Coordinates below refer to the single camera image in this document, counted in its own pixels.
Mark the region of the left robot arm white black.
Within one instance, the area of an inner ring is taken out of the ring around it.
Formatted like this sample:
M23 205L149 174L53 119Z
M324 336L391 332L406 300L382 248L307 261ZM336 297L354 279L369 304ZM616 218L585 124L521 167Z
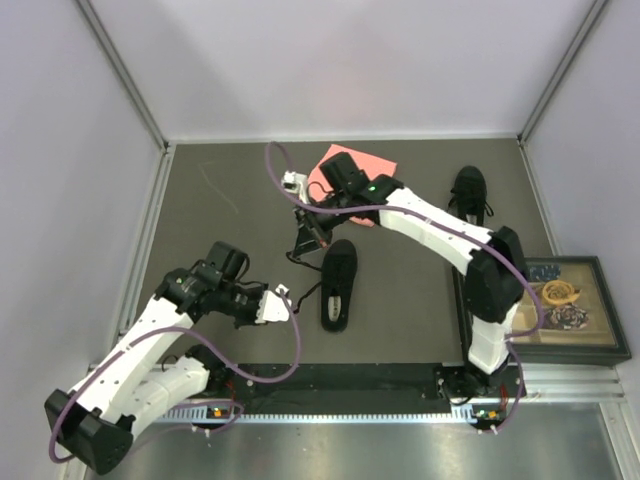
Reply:
M138 319L98 366L44 409L50 459L77 459L98 474L112 471L141 433L195 395L221 396L222 417L236 414L231 378L253 380L194 327L211 313L237 328L289 318L287 290L243 279L248 255L224 242L189 268L168 272Z

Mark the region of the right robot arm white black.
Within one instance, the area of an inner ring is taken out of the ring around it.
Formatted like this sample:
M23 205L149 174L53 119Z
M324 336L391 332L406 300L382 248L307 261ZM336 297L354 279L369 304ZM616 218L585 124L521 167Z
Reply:
M462 299L471 316L467 384L478 395L492 394L504 380L507 339L527 282L517 233L508 227L492 231L457 218L389 175L371 178L346 152L330 157L320 170L331 190L319 202L309 195L307 176L288 171L281 179L284 190L296 199L294 256L328 246L333 229L355 216L400 233L447 260L463 277Z

